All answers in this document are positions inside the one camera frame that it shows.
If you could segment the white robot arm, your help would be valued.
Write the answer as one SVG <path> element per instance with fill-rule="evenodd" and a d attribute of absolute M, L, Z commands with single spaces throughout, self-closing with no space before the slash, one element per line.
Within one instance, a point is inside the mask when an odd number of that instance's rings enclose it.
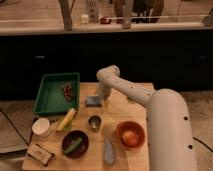
<path fill-rule="evenodd" d="M 122 79 L 116 65 L 100 69 L 96 77 L 102 98 L 114 88 L 146 108 L 150 171 L 198 171 L 188 106 L 178 92 Z"/>

